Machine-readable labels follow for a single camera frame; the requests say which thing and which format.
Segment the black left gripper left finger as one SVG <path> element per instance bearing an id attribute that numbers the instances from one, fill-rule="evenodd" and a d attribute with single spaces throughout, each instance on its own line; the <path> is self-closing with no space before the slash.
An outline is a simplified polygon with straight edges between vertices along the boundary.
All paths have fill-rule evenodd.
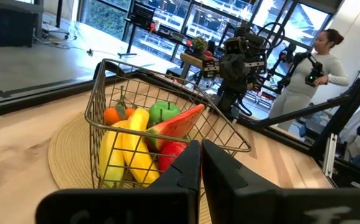
<path id="1" fill-rule="evenodd" d="M 38 204 L 36 224 L 197 224 L 201 146 L 191 141 L 146 189 L 64 189 Z"/>

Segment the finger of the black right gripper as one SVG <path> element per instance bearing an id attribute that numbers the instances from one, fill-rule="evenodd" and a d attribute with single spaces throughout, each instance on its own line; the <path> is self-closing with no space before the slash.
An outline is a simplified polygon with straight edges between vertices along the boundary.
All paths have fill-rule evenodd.
<path id="1" fill-rule="evenodd" d="M 221 77 L 223 78 L 223 82 L 221 84 L 221 90 L 226 91 L 227 89 L 230 89 L 231 84 L 234 83 L 233 77 L 232 77 L 232 67 L 233 67 L 233 55 L 225 55 L 221 58 L 220 61 L 220 72 Z"/>
<path id="2" fill-rule="evenodd" d="M 241 92 L 247 91 L 247 80 L 244 74 L 244 62 L 241 55 L 235 55 L 234 76 L 237 89 Z"/>

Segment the red apple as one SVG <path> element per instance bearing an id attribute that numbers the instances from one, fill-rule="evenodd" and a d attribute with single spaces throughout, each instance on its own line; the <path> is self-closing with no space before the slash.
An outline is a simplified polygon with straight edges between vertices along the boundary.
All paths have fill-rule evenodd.
<path id="1" fill-rule="evenodd" d="M 173 161 L 183 152 L 187 147 L 185 142 L 170 141 L 164 145 L 159 157 L 159 170 L 165 171 L 173 163 Z"/>

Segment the yellow banana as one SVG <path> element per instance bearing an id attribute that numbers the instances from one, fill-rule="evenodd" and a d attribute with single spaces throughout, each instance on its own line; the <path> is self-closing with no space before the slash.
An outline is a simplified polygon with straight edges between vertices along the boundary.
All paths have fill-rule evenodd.
<path id="1" fill-rule="evenodd" d="M 99 149 L 99 174 L 107 188 L 113 188 L 124 175 L 122 133 L 106 131 Z"/>
<path id="2" fill-rule="evenodd" d="M 149 121 L 149 112 L 143 108 L 136 109 L 126 121 L 125 128 L 131 131 L 144 132 Z M 133 177 L 148 187 L 160 177 L 152 157 L 149 154 L 144 138 L 136 134 L 122 135 L 123 156 Z"/>

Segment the red watermelon slice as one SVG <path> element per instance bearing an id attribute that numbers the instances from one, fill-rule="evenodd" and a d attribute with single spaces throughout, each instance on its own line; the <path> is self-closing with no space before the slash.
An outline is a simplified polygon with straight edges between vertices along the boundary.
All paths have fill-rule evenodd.
<path id="1" fill-rule="evenodd" d="M 151 128 L 147 129 L 146 132 L 179 139 L 184 138 L 198 121 L 204 109 L 204 104 L 196 105 L 193 108 L 182 112 L 167 121 L 163 121 L 152 126 Z M 160 152 L 164 145 L 169 142 L 169 140 L 145 137 L 144 142 L 147 144 L 149 149 Z"/>

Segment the green apple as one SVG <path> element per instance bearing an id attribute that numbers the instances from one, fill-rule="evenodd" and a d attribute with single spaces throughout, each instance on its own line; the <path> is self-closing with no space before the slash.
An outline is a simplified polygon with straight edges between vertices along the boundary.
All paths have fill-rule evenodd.
<path id="1" fill-rule="evenodd" d="M 149 124 L 151 126 L 167 121 L 181 113 L 180 108 L 168 101 L 158 101 L 149 109 Z"/>

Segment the orange tangerine with leaf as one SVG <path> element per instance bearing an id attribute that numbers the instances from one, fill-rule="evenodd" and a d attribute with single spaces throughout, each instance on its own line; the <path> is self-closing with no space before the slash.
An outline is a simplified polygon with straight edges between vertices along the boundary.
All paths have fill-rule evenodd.
<path id="1" fill-rule="evenodd" d="M 118 121 L 128 119 L 131 114 L 135 111 L 134 108 L 127 107 L 124 104 L 118 103 L 114 107 L 105 109 L 103 118 L 104 122 L 110 126 Z"/>

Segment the wooden desk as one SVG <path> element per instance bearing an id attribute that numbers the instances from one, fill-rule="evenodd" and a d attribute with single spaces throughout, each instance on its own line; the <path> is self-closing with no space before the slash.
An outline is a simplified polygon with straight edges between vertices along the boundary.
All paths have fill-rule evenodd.
<path id="1" fill-rule="evenodd" d="M 188 71 L 189 71 L 191 66 L 199 68 L 200 70 L 203 68 L 202 59 L 194 57 L 193 55 L 190 55 L 190 54 L 187 54 L 187 53 L 182 53 L 182 54 L 180 54 L 180 59 L 183 62 L 183 69 L 182 69 L 182 73 L 180 75 L 180 78 L 183 79 L 183 80 L 186 79 L 186 77 L 188 75 Z"/>

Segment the green potted plant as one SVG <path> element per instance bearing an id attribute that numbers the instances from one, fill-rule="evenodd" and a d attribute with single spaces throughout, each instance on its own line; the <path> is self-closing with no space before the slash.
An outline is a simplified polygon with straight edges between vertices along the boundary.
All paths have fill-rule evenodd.
<path id="1" fill-rule="evenodd" d="M 196 57 L 204 58 L 203 51 L 207 49 L 207 41 L 202 36 L 194 37 L 192 39 L 193 54 Z"/>

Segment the person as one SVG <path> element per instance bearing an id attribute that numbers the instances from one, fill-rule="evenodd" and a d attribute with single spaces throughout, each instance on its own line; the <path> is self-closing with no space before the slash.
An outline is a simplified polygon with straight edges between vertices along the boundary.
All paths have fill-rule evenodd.
<path id="1" fill-rule="evenodd" d="M 323 76 L 313 82 L 313 86 L 305 83 L 306 77 L 313 69 L 313 65 L 307 59 L 302 60 L 295 68 L 290 79 L 290 84 L 275 99 L 269 118 L 275 118 L 287 113 L 307 108 L 317 89 L 321 85 L 334 84 L 348 86 L 346 74 L 340 60 L 330 54 L 330 50 L 342 43 L 344 37 L 336 29 L 327 29 L 318 35 L 313 45 L 314 58 L 323 66 Z"/>

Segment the black hand-held gripper device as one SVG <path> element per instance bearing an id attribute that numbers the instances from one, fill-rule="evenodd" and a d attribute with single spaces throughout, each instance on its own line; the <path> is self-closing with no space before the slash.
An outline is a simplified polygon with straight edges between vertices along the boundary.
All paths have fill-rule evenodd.
<path id="1" fill-rule="evenodd" d="M 315 80 L 324 76 L 323 65 L 311 53 L 296 53 L 293 56 L 292 64 L 287 74 L 279 82 L 277 82 L 277 89 L 275 90 L 277 94 L 281 94 L 282 90 L 289 85 L 291 77 L 298 64 L 305 59 L 307 59 L 312 65 L 312 71 L 305 78 L 305 83 L 307 85 L 315 87 Z"/>

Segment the black stand with tilted top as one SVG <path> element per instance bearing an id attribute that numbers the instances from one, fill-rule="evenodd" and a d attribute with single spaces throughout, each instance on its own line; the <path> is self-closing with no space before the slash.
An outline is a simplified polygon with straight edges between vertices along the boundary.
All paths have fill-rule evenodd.
<path id="1" fill-rule="evenodd" d="M 122 58 L 123 56 L 137 55 L 136 53 L 131 53 L 131 47 L 134 41 L 136 29 L 139 27 L 146 31 L 151 31 L 154 12 L 155 9 L 153 7 L 149 7 L 143 3 L 135 1 L 131 4 L 130 14 L 125 19 L 126 22 L 132 24 L 131 36 L 129 39 L 126 53 L 118 53 L 120 58 Z"/>

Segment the silver aluminium extrusion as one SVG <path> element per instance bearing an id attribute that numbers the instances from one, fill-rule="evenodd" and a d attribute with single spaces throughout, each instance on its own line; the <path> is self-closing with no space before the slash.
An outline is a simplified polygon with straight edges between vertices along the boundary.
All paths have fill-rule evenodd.
<path id="1" fill-rule="evenodd" d="M 336 157 L 337 138 L 338 136 L 336 134 L 331 133 L 326 142 L 322 169 L 324 175 L 328 178 L 332 178 L 333 175 L 333 167 Z"/>

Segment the round woven placemat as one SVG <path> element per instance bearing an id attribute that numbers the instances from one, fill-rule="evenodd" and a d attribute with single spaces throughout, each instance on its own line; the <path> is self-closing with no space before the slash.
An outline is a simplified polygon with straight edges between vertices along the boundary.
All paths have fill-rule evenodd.
<path id="1" fill-rule="evenodd" d="M 99 149 L 106 131 L 121 133 L 121 129 L 99 128 L 81 115 L 56 133 L 48 150 L 48 161 L 57 185 L 62 189 L 141 189 L 141 183 L 131 182 L 132 175 L 124 170 L 122 179 L 107 188 L 99 174 Z M 206 195 L 199 196 L 197 224 L 211 224 Z"/>

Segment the black computer tower blue lights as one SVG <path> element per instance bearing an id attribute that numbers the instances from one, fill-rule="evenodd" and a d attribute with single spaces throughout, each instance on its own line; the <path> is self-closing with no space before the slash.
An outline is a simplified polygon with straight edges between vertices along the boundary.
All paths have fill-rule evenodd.
<path id="1" fill-rule="evenodd" d="M 0 0 L 0 47 L 31 47 L 43 13 L 40 0 Z"/>

